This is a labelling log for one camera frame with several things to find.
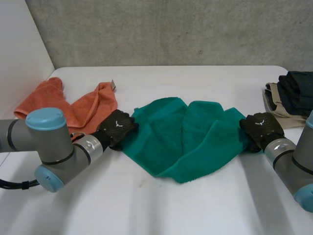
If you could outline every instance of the white wall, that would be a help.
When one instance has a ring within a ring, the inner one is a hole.
[[[0,118],[54,71],[24,0],[0,0]]]

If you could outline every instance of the towel tag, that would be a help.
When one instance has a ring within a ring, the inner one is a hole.
[[[112,81],[111,81],[111,88],[112,88],[112,91],[114,91],[114,90],[115,90],[115,88],[116,88],[116,85],[115,85],[115,83],[114,83],[113,79],[112,79]]]

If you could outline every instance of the folded clothes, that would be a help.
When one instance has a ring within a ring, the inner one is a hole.
[[[306,117],[300,115],[290,115],[283,107],[276,83],[267,83],[263,93],[266,110],[272,113],[283,129],[304,126]]]
[[[62,81],[58,77],[42,82],[14,111],[17,118],[26,116],[40,108],[54,107],[63,111],[71,133],[90,134],[117,108],[117,102],[110,82],[102,82],[73,104],[65,101]]]
[[[284,76],[279,76],[279,80],[283,80]],[[291,115],[302,115],[308,117],[312,111],[312,109],[302,109],[294,107],[290,95],[283,88],[281,82],[277,83],[277,90],[279,93],[279,97],[282,101],[282,105],[286,109],[286,111]]]
[[[232,160],[248,145],[235,108],[219,103],[180,98],[156,100],[133,114],[139,132],[123,142],[123,152],[154,177],[178,183],[210,174]]]
[[[313,72],[290,71],[279,77],[282,88],[297,109],[313,109]]]

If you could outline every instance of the light blue joint cap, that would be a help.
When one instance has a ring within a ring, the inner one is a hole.
[[[42,165],[35,170],[35,178],[42,187],[50,192],[57,192],[64,187],[62,180]]]
[[[57,108],[37,109],[26,117],[26,125],[37,131],[53,131],[65,126],[65,119],[62,110]]]
[[[313,184],[302,187],[293,197],[304,210],[313,213]]]
[[[313,111],[311,112],[310,116],[308,117],[306,124],[313,129]]]

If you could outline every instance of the orange towel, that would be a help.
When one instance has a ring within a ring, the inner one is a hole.
[[[62,81],[58,77],[42,82],[14,111],[17,118],[40,108],[55,107],[63,111],[70,133],[96,131],[97,126],[116,108],[117,102],[110,82],[101,82],[97,88],[73,104],[65,101]]]

